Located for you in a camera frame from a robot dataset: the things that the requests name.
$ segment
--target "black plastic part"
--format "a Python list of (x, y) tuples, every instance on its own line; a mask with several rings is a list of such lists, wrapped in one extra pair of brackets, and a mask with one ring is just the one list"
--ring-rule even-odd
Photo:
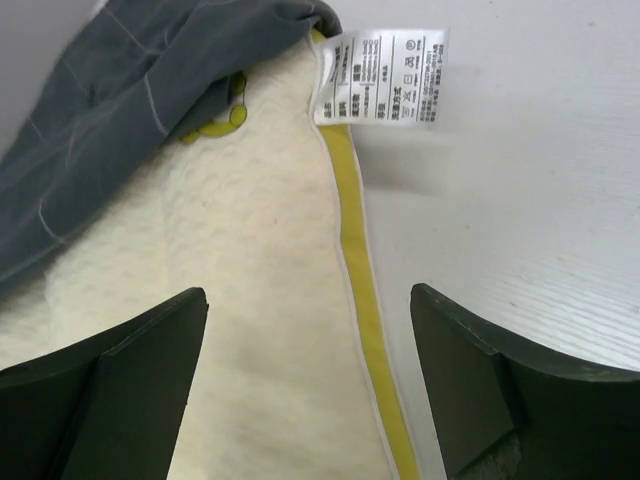
[(640, 373), (531, 342), (426, 285), (411, 317), (448, 478), (473, 480), (514, 435), (509, 479), (640, 478)]
[(0, 478), (160, 480), (200, 354), (204, 291), (0, 372)]

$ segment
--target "blanket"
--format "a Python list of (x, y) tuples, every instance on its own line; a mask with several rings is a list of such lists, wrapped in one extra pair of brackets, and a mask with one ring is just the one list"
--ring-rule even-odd
[(223, 111), (232, 76), (316, 25), (317, 0), (111, 0), (71, 42), (0, 160), (0, 295), (90, 224), (167, 140)]

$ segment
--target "gray cloth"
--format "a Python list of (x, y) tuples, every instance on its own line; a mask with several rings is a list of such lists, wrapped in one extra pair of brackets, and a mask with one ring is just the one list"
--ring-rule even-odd
[(111, 0), (71, 42), (0, 161), (0, 294), (70, 242), (168, 139), (230, 102), (230, 77), (316, 25), (317, 0)]

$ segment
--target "clothing tag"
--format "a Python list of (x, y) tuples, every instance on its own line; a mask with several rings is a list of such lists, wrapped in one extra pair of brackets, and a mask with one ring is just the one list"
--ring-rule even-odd
[(447, 30), (367, 30), (320, 43), (314, 121), (429, 128), (447, 42)]

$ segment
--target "gray fabric with white stitching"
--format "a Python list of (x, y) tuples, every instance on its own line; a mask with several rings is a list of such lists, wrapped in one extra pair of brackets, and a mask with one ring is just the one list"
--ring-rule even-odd
[(317, 25), (318, 0), (111, 0), (71, 42), (0, 160), (0, 294), (73, 239), (168, 139), (230, 101), (230, 77)]

